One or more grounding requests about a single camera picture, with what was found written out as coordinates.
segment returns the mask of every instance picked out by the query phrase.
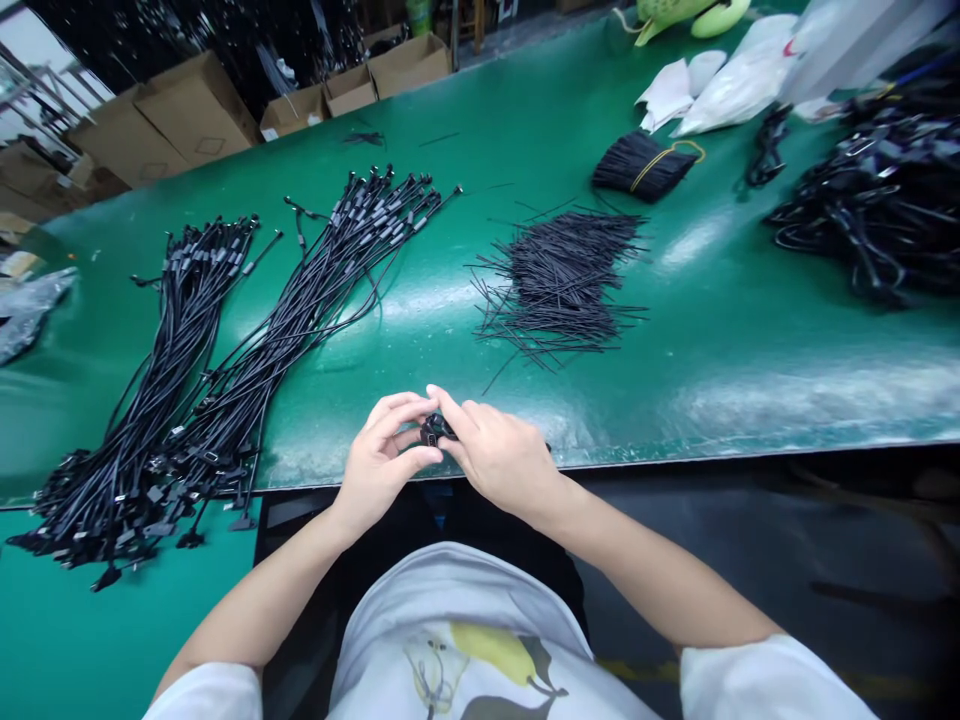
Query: wrist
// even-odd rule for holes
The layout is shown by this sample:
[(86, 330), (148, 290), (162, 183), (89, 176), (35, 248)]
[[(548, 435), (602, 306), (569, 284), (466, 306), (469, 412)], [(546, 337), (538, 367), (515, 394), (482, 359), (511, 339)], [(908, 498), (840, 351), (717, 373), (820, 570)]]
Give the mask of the wrist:
[(347, 513), (343, 512), (342, 507), (337, 505), (336, 501), (310, 521), (307, 527), (314, 526), (314, 529), (328, 538), (328, 542), (333, 545), (337, 552), (343, 552), (353, 545), (360, 536), (366, 532), (366, 528), (358, 527), (358, 523), (351, 521)]
[(552, 533), (576, 517), (578, 497), (583, 488), (559, 470), (554, 471), (554, 477), (544, 483), (544, 487), (546, 492), (531, 509), (530, 517), (524, 520), (535, 530), (552, 537)]

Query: sleeve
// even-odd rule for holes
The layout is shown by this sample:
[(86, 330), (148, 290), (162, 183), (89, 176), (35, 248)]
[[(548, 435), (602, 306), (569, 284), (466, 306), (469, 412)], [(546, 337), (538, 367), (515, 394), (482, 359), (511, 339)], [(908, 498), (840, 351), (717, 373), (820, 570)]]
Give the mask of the sleeve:
[(685, 648), (685, 720), (876, 720), (826, 663), (787, 635), (735, 648)]
[(257, 674), (246, 665), (206, 663), (194, 668), (147, 710), (143, 720), (262, 720)]

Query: forearm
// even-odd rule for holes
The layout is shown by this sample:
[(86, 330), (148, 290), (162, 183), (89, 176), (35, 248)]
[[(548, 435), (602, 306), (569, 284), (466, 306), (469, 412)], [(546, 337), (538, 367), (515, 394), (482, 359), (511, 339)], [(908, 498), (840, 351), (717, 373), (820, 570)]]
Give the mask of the forearm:
[(265, 666), (320, 580), (355, 537), (328, 509), (257, 565), (221, 600), (174, 658), (154, 699), (208, 662)]
[(679, 545), (569, 478), (531, 524), (598, 568), (655, 630), (681, 647), (733, 647), (777, 625)]

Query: green workbench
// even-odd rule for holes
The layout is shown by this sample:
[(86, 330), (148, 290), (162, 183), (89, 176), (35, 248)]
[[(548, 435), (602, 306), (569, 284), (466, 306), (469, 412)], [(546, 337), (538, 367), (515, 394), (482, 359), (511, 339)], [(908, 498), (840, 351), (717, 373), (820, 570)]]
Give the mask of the green workbench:
[[(128, 277), (157, 274), (165, 230), (256, 212), (257, 247), (274, 228), (287, 233), (230, 299), (222, 355), (269, 312), (299, 260), (283, 197), (326, 212), (348, 171), (374, 164), (393, 163), (400, 177), (429, 172), (444, 195), (458, 183), (466, 192), (402, 250), (379, 307), (287, 376), (257, 486), (338, 482), (349, 443), (382, 395), (433, 382), (479, 399), (513, 350), (471, 334), (481, 314), (464, 265), (509, 236), (505, 223), (533, 215), (529, 207), (575, 199), (604, 209), (590, 174), (636, 127), (637, 96), (665, 63), (711, 45), (731, 49), (745, 29), (704, 43), (674, 28), (632, 49), (595, 23), (51, 222), (47, 256), (62, 264), (75, 255), (81, 277), (37, 347), (0, 370), (0, 503), (28, 503), (65, 452), (96, 446), (151, 345), (156, 296)], [(627, 331), (621, 349), (578, 357), (556, 375), (514, 362), (486, 395), (539, 425), (560, 466), (960, 438), (956, 303), (880, 312), (851, 295), (840, 267), (775, 248), (761, 218), (837, 131), (798, 123), (783, 148), (787, 170), (751, 191), (741, 177), (757, 125), (698, 138), (706, 160), (656, 206), (605, 194), (649, 215), (642, 243), (652, 262), (623, 267), (617, 295), (648, 306), (649, 322)], [(384, 134), (384, 147), (343, 142), (372, 131)], [(667, 131), (658, 138), (670, 142)], [(319, 232), (305, 222), (308, 234)]]

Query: person's left hand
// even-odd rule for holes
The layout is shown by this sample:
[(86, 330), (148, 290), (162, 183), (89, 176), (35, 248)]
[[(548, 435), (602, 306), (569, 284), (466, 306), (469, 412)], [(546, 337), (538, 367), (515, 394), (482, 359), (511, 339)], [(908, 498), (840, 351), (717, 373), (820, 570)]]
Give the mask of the person's left hand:
[(369, 530), (393, 504), (407, 480), (442, 462), (437, 448), (407, 447), (420, 439), (420, 428), (400, 432), (405, 423), (422, 423), (436, 411), (437, 400), (413, 392), (380, 398), (350, 446), (343, 485), (330, 510), (354, 539)]

